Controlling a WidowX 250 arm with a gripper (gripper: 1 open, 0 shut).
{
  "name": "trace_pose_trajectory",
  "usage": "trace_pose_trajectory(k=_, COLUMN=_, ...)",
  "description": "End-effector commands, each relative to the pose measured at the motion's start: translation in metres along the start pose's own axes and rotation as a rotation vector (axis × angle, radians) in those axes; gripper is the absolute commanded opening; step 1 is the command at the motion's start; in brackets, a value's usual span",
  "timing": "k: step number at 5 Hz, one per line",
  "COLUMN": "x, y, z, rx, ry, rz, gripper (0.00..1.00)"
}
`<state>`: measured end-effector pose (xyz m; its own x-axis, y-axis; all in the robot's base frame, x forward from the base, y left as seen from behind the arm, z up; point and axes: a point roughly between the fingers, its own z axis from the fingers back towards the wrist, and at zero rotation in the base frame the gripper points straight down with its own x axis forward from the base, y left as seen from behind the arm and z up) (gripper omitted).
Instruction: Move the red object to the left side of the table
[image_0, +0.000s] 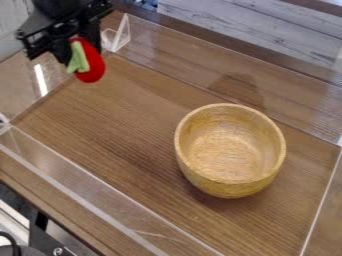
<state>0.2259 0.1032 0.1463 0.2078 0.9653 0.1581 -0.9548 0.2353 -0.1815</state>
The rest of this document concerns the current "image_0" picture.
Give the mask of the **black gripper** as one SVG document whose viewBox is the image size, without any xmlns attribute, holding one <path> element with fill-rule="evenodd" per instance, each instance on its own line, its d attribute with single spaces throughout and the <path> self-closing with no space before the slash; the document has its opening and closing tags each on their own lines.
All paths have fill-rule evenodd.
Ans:
<svg viewBox="0 0 342 256">
<path fill-rule="evenodd" d="M 32 0 L 32 5 L 32 13 L 15 32 L 30 60 L 50 52 L 68 65 L 75 35 L 102 52 L 100 23 L 114 11 L 112 0 Z"/>
</svg>

